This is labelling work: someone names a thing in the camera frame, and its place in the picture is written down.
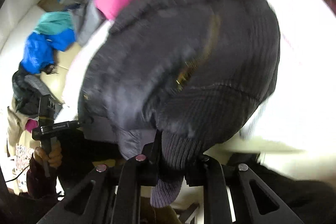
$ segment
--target hand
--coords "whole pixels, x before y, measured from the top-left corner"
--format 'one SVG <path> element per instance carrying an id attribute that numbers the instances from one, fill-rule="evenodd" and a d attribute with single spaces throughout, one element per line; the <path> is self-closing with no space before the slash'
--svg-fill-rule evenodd
<path id="1" fill-rule="evenodd" d="M 58 168 L 62 164 L 62 149 L 59 141 L 54 143 L 51 147 L 51 152 L 49 156 L 45 153 L 45 151 L 41 147 L 37 147 L 34 149 L 34 159 L 40 165 L 43 165 L 44 161 L 47 161 L 49 165 L 53 168 Z"/>

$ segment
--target black cable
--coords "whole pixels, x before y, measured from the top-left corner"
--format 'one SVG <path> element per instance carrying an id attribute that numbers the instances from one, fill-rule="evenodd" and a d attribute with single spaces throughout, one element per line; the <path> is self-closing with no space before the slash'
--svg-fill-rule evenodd
<path id="1" fill-rule="evenodd" d="M 15 178 L 13 178 L 13 179 L 11 179 L 11 180 L 7 180 L 7 181 L 5 181 L 5 182 L 7 183 L 7 182 L 11 182 L 11 181 L 13 181 L 13 180 L 16 180 L 16 179 L 17 179 L 17 178 L 24 172 L 24 170 L 26 170 L 28 167 L 29 167 L 29 165 L 27 165 L 27 166 L 21 171 L 21 173 L 18 174 Z"/>

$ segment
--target black puffer jacket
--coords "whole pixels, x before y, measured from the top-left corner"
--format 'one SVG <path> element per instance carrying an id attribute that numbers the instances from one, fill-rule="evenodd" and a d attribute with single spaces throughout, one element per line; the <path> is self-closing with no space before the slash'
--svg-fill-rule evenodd
<path id="1" fill-rule="evenodd" d="M 266 0 L 135 0 L 88 67 L 85 109 L 122 129 L 122 152 L 134 138 L 127 132 L 164 131 L 152 197 L 161 207 L 176 197 L 185 164 L 232 137 L 274 91 L 279 57 Z M 162 197 L 165 183 L 177 193 Z"/>
<path id="2" fill-rule="evenodd" d="M 12 77 L 13 96 L 16 100 L 16 111 L 35 118 L 39 113 L 41 93 L 25 81 L 28 74 L 20 64 L 18 71 Z"/>

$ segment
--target black clothing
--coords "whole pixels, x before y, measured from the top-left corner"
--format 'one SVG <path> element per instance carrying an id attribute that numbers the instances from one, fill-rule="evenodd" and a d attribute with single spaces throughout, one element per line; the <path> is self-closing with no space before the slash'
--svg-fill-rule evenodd
<path id="1" fill-rule="evenodd" d="M 336 223 L 336 192 L 321 181 L 292 180 L 257 163 L 247 163 L 305 224 Z"/>
<path id="2" fill-rule="evenodd" d="M 94 168 L 93 161 L 122 159 L 116 144 L 86 140 L 80 130 L 64 130 L 58 137 L 62 148 L 62 164 L 47 178 L 44 169 L 34 158 L 27 172 L 28 193 L 33 198 L 44 198 L 56 194 L 56 178 L 65 193 L 71 190 Z"/>
<path id="3" fill-rule="evenodd" d="M 126 158 L 141 152 L 141 130 L 164 131 L 151 201 L 163 207 L 187 162 L 231 138 L 274 91 L 279 57 L 266 0 L 135 0 L 88 66 L 84 108 L 116 127 Z"/>
<path id="4" fill-rule="evenodd" d="M 16 111 L 35 118 L 39 113 L 41 93 L 25 82 L 25 76 L 28 74 L 20 64 L 18 71 L 12 77 L 13 96 L 16 100 Z"/>

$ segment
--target black metal bracket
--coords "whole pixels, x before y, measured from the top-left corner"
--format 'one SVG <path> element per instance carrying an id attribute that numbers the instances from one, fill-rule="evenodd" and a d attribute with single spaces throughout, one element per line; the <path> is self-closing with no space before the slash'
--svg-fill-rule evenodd
<path id="1" fill-rule="evenodd" d="M 123 166 L 98 165 L 73 191 L 56 204 L 38 224 L 136 224 L 140 214 L 140 187 L 155 186 L 159 178 L 161 132 L 143 154 Z M 232 223 L 227 185 L 237 224 L 303 224 L 294 212 L 247 165 L 230 167 L 201 155 L 185 175 L 189 186 L 204 187 L 204 223 Z M 258 187 L 272 204 L 260 211 L 253 188 Z"/>

